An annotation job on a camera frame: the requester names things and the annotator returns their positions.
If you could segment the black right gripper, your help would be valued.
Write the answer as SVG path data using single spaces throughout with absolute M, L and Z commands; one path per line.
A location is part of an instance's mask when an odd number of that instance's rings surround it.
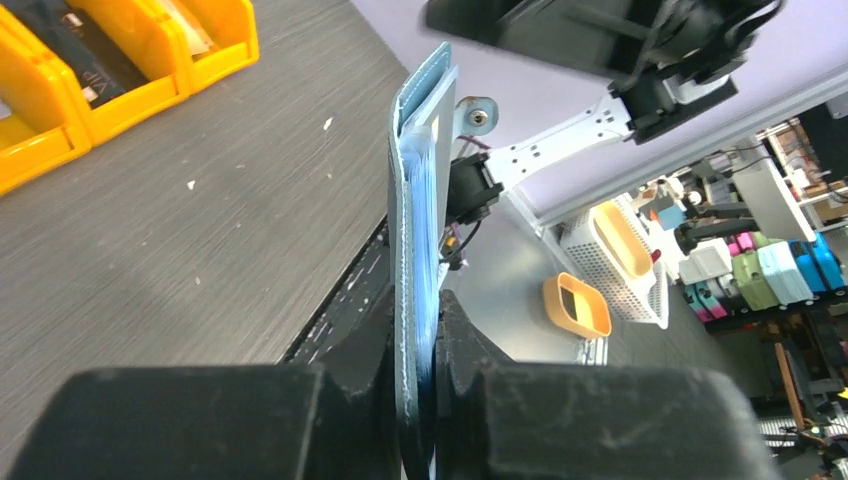
M 431 30 L 610 80 L 629 80 L 646 63 L 668 1 L 428 1 Z

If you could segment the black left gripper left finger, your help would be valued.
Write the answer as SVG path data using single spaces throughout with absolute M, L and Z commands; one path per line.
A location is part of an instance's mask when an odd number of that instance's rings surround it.
M 392 293 L 309 364 L 102 368 L 53 395 L 13 479 L 396 479 Z

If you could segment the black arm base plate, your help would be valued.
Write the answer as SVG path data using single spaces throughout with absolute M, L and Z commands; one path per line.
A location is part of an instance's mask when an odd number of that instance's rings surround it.
M 383 219 L 279 362 L 309 364 L 340 343 L 385 293 L 390 282 L 389 269 L 388 221 Z

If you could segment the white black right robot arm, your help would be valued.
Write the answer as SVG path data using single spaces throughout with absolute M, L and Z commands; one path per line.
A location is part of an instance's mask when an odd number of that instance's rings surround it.
M 608 81 L 574 117 L 451 165 L 446 216 L 479 223 L 534 173 L 601 145 L 644 144 L 737 93 L 732 73 L 780 1 L 429 1 L 427 28 Z

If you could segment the blue leather card holder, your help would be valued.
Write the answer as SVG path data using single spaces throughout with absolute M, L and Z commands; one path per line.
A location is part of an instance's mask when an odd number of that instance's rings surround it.
M 407 77 L 388 113 L 395 404 L 407 425 L 421 422 L 434 405 L 432 357 L 446 271 L 439 250 L 452 144 L 487 134 L 498 121 L 493 99 L 457 99 L 458 72 L 450 44 L 442 43 Z

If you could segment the yellow three-compartment bin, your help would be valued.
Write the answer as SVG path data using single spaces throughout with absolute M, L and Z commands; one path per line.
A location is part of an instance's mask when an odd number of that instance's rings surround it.
M 249 1 L 5 1 L 9 192 L 256 63 Z

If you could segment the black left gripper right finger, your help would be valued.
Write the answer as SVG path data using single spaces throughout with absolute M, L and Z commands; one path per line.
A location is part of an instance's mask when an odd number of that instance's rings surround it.
M 444 291 L 439 479 L 762 479 L 766 446 L 726 375 L 523 363 Z

